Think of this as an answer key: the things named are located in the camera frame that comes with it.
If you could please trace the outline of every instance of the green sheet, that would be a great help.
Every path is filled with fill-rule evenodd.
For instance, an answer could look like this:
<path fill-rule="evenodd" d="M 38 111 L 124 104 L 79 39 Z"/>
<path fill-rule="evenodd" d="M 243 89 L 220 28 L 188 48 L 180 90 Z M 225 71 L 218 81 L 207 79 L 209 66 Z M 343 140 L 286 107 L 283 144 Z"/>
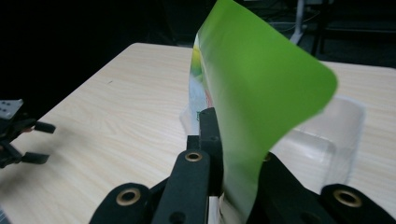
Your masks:
<path fill-rule="evenodd" d="M 205 106 L 216 108 L 224 195 L 245 222 L 263 158 L 288 131 L 324 108 L 336 90 L 336 77 L 232 0 L 218 0 L 198 31 L 191 76 L 191 93 L 200 83 Z"/>

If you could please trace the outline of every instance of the paper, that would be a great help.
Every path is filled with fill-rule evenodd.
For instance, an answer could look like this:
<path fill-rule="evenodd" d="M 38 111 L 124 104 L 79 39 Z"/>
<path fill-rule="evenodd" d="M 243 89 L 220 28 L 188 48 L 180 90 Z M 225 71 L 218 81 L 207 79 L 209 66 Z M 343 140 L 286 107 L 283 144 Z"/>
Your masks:
<path fill-rule="evenodd" d="M 224 195 L 241 222 L 254 204 L 267 152 L 320 113 L 336 85 L 330 69 L 246 8 L 232 0 L 214 5 L 196 36 L 190 108 L 192 117 L 216 108 Z"/>

